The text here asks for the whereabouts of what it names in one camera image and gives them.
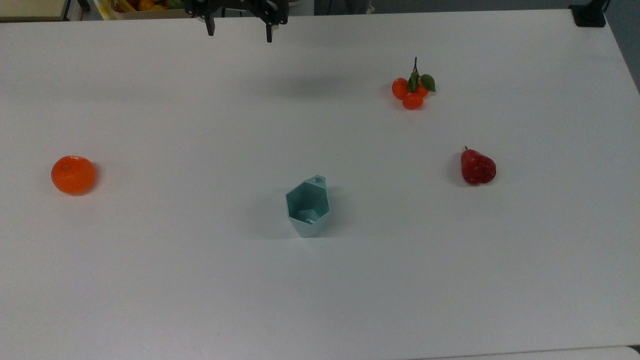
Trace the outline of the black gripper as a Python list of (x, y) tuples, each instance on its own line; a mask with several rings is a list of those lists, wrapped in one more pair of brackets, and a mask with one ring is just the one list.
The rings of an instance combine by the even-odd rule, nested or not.
[(265, 23), (267, 43), (272, 43), (275, 25), (285, 25), (290, 16), (288, 0), (185, 0), (185, 13), (206, 23), (208, 36), (215, 34), (214, 13), (224, 10), (239, 10)]

